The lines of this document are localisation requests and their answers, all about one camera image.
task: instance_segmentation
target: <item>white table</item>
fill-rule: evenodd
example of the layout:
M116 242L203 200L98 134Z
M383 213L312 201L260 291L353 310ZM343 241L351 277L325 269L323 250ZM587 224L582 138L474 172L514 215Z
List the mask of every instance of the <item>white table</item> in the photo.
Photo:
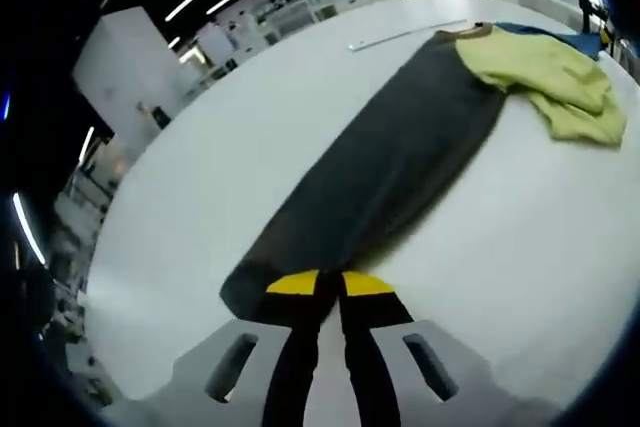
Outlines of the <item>white table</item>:
M167 382L176 357L231 318L220 286L296 183L426 30L467 18L566 31L497 0L390 0L278 43L189 106L124 179L88 285L87 333L123 392ZM640 280L640 90L608 56L629 123L620 151L553 142L512 97L442 202L372 273L414 318L475 349L496 381L566 405L620 336ZM359 425L335 315L321 333L307 425ZM340 417L317 418L321 407Z

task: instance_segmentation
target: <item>yellow-green fabric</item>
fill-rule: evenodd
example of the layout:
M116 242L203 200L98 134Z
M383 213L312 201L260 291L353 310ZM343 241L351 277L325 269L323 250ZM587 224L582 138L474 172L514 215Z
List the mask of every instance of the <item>yellow-green fabric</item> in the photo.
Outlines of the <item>yellow-green fabric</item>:
M504 91L519 86L547 118L554 139L619 145L626 116L598 64L546 35L522 36L497 27L488 36L458 39L462 61L483 82Z

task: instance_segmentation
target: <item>yellow fabric patch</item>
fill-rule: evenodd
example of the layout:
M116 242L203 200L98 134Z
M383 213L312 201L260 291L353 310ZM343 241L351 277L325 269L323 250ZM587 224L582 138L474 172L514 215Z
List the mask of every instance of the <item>yellow fabric patch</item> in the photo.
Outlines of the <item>yellow fabric patch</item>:
M554 139L586 138L619 145L626 116L607 75L592 59L548 35L517 35L493 27L491 35L458 39L471 72L506 91L523 88L549 122Z
M347 287L347 295L355 297L358 295L393 294L393 288L370 275L358 272L343 272L344 283Z
M267 292L271 294L313 295L317 277L317 270L287 275L267 287Z

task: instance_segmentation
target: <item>blue fabric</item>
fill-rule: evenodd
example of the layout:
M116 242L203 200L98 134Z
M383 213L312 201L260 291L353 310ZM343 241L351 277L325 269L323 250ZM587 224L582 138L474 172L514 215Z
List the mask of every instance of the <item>blue fabric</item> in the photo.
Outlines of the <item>blue fabric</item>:
M530 25L511 24L509 22L498 22L495 25L512 34L549 35L594 60L598 58L598 52L605 47L600 39L600 34L556 34L548 30L531 27Z

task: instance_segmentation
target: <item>dark gray fabric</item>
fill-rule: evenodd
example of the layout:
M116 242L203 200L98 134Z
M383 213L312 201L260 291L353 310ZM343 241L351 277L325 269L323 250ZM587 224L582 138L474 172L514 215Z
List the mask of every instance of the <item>dark gray fabric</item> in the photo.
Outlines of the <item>dark gray fabric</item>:
M476 153L506 95L465 67L454 40L424 44L307 172L222 287L238 317L251 318L283 275L352 265L431 206Z

